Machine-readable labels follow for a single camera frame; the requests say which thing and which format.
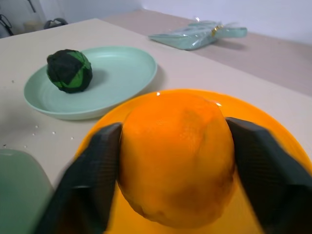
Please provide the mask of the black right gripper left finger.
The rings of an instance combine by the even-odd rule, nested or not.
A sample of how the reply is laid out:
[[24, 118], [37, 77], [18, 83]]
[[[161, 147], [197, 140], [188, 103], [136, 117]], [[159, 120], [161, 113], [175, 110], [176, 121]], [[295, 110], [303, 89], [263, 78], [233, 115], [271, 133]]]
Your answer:
[[34, 234], [104, 234], [119, 167], [121, 123], [98, 130], [66, 169]]

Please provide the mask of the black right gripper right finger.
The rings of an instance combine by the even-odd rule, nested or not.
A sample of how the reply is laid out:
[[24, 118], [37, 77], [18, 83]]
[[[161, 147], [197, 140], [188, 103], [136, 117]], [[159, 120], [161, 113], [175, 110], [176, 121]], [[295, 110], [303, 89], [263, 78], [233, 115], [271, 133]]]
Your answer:
[[238, 175], [265, 234], [312, 234], [312, 175], [262, 126], [228, 117]]

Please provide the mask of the orange fruit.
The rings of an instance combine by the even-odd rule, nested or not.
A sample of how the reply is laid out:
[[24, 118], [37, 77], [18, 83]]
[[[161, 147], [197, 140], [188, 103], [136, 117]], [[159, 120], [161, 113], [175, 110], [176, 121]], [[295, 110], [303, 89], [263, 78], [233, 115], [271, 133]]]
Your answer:
[[229, 126], [203, 97], [154, 96], [123, 122], [119, 187], [148, 220], [175, 228], [214, 222], [233, 194], [234, 170]]

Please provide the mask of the orange plate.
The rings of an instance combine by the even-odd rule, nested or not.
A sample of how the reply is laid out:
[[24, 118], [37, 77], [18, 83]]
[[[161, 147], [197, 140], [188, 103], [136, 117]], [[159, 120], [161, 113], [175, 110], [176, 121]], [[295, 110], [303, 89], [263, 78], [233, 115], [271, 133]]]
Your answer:
[[[216, 102], [219, 105], [225, 117], [235, 117], [242, 120], [254, 122], [262, 127], [267, 128], [282, 145], [288, 153], [299, 161], [312, 174], [312, 162], [310, 158], [291, 133], [284, 128], [273, 117], [256, 108], [255, 106], [239, 100], [237, 98], [204, 91], [192, 89], [175, 89], [165, 90], [161, 92], [152, 92], [141, 95], [123, 104], [115, 107], [113, 110], [105, 114], [88, 132], [80, 144], [75, 157], [83, 152], [88, 145], [92, 135], [103, 126], [114, 122], [121, 122], [125, 119], [132, 109], [141, 103], [148, 101], [154, 96], [161, 94], [173, 93], [190, 93], [201, 96], [207, 100]], [[223, 215], [214, 223], [203, 226], [199, 229], [173, 229], [160, 225], [156, 222], [151, 222], [139, 214], [137, 214], [124, 199], [119, 187], [115, 188], [113, 206], [109, 219], [107, 230], [103, 234], [264, 234], [261, 230], [254, 213], [249, 205], [249, 202], [244, 194], [241, 184], [235, 180], [233, 196], [223, 212]]]

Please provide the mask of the dark green plate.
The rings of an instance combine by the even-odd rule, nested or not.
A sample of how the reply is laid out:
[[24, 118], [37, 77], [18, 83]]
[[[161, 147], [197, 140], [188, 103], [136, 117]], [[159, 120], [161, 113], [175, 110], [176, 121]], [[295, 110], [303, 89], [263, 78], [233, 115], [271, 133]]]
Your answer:
[[52, 185], [28, 153], [0, 149], [0, 234], [32, 234]]

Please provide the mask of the light green plate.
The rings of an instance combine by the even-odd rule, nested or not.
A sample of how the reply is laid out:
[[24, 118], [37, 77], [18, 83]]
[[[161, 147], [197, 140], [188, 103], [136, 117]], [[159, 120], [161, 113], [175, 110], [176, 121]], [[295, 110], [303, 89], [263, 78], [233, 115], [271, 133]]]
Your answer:
[[68, 94], [59, 90], [49, 80], [47, 67], [43, 66], [25, 84], [27, 104], [57, 119], [96, 118], [140, 93], [156, 76], [155, 59], [134, 47], [96, 47], [82, 53], [90, 61], [93, 72], [85, 91]]

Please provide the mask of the dark green ball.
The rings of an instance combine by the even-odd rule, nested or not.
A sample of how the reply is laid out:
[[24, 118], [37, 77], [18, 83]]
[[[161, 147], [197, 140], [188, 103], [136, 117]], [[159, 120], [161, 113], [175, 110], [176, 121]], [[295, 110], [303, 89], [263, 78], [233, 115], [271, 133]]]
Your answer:
[[73, 94], [88, 88], [93, 72], [91, 63], [82, 52], [59, 50], [46, 60], [48, 78], [60, 91]]

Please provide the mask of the clear plastic wrapped bag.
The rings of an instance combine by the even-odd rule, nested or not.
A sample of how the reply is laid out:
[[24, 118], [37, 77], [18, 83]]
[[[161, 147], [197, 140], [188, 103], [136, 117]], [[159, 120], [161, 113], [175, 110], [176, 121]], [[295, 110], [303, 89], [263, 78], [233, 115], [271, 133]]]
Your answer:
[[220, 21], [197, 19], [183, 28], [149, 35], [148, 39], [179, 50], [192, 51], [219, 39], [243, 38], [247, 32], [246, 27], [236, 26], [235, 23], [223, 24]]

